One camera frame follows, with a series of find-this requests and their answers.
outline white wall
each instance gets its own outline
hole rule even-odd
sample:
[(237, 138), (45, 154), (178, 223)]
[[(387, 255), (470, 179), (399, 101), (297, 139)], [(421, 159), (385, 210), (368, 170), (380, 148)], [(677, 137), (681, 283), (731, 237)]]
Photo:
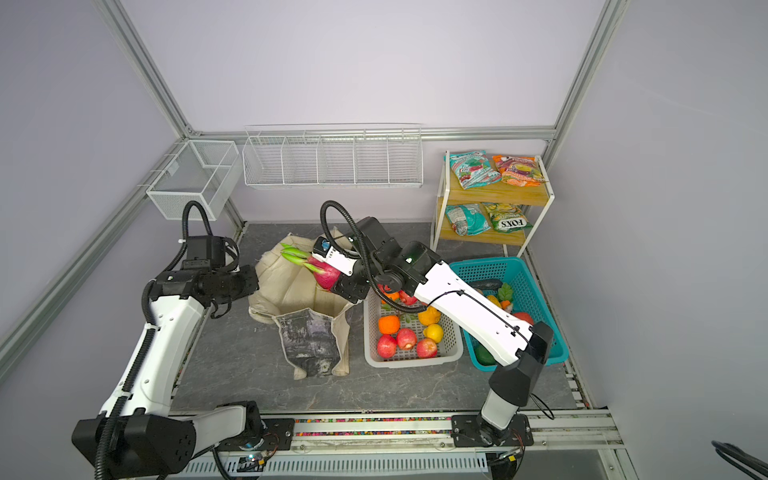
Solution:
[(636, 0), (550, 171), (532, 247), (641, 478), (768, 460), (768, 4)]
[(0, 2), (0, 336), (175, 140), (88, 0)]
[[(340, 202), (355, 218), (431, 221), (437, 203), (437, 184), (445, 151), (486, 150), (488, 154), (529, 154), (544, 151), (546, 142), (527, 141), (426, 141), (424, 184), (420, 188), (291, 188), (254, 190), (239, 184), (232, 199), (240, 215), (253, 222), (319, 222), (320, 205), (326, 200)], [(328, 218), (340, 219), (335, 210)]]
[[(233, 234), (227, 220), (213, 229)], [(201, 222), (190, 232), (203, 232)], [(91, 464), (71, 444), (72, 430), (98, 415), (114, 390), (144, 328), (141, 291), (174, 257), (180, 235), (180, 222), (147, 202), (0, 386), (3, 478), (92, 478)]]
[(124, 0), (190, 123), (552, 125), (604, 0)]

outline black mounting plate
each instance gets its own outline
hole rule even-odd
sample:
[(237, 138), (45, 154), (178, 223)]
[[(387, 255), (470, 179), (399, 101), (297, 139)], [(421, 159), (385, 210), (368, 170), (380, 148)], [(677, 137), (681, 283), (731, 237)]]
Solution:
[[(259, 450), (272, 450), (275, 448), (275, 442), (277, 442), (278, 450), (290, 450), (290, 443), (293, 440), (293, 426), (296, 424), (295, 419), (261, 419), (266, 425), (265, 434), (273, 433), (277, 435), (277, 439), (273, 435), (264, 435), (264, 444), (259, 447)], [(231, 439), (226, 439), (219, 444), (219, 451), (221, 452), (242, 452), (240, 448), (242, 441), (235, 442)]]
[[(533, 445), (533, 435), (531, 426), (528, 423), (528, 417), (518, 413), (512, 417), (509, 422), (509, 431), (517, 432), (523, 439), (523, 445)], [(480, 437), (478, 416), (477, 415), (452, 415), (451, 416), (451, 436), (453, 444), (457, 447), (487, 447), (488, 444)], [(504, 439), (499, 447), (514, 447), (520, 445), (518, 438), (514, 433), (510, 433)]]

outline gray marble tabletop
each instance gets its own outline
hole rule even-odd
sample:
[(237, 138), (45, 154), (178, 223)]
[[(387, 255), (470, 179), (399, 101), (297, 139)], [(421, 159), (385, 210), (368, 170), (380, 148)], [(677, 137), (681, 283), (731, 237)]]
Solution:
[[(429, 243), (427, 223), (388, 223), (386, 229), (405, 244)], [(347, 231), (339, 225), (341, 231)], [(251, 224), (240, 241), (241, 263), (255, 264), (288, 233), (317, 237), (312, 224)], [(442, 240), (438, 253), (448, 262), (500, 257), (498, 245)], [(363, 353), (362, 305), (347, 312), (348, 376), (293, 380), (277, 327), (248, 315), (248, 301), (233, 304), (224, 318), (206, 321), (187, 361), (172, 410), (176, 414), (209, 411), (239, 400), (255, 400), (262, 412), (331, 412), (382, 410), (477, 410), (488, 393), (490, 373), (477, 370), (464, 355), (456, 362), (419, 368), (371, 367)], [(545, 367), (536, 392), (553, 409), (576, 403), (563, 366)]]

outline eggplant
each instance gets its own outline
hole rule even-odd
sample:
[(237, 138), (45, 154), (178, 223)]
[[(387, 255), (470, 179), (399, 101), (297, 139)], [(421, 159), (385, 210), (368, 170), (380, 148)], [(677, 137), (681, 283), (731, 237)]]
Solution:
[(504, 282), (498, 278), (491, 278), (489, 280), (475, 280), (474, 282), (467, 282), (472, 288), (479, 288), (480, 290), (498, 290), (502, 288)]

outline white plastic basket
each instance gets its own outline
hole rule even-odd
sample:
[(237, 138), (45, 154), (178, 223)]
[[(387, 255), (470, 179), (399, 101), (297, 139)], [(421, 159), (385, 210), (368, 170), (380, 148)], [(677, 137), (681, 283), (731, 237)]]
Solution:
[[(373, 292), (368, 292), (363, 305), (363, 325), (365, 333), (365, 352), (366, 361), (369, 365), (377, 369), (403, 369), (410, 366), (430, 366), (440, 365), (442, 363), (455, 362), (461, 358), (464, 353), (464, 344), (462, 343), (462, 330), (453, 320), (442, 315), (438, 324), (442, 327), (442, 341), (437, 344), (437, 356), (431, 359), (420, 359), (416, 354), (416, 347), (411, 350), (397, 349), (391, 359), (384, 359), (379, 355), (376, 347), (379, 344), (381, 332), (379, 331), (379, 318), (382, 315), (381, 300)], [(408, 328), (415, 332), (416, 339), (424, 338), (422, 331), (426, 328), (419, 322), (416, 315), (412, 315), (411, 323), (406, 323), (400, 316), (400, 327)]]
[(276, 127), (247, 127), (246, 185), (420, 187), (424, 182), (421, 132), (412, 125), (357, 131)]
[[(188, 140), (172, 156), (147, 189), (147, 195), (168, 220), (181, 220), (190, 200), (203, 205), (208, 218), (216, 220), (232, 194), (243, 161), (233, 141)], [(197, 209), (190, 220), (201, 220)]]

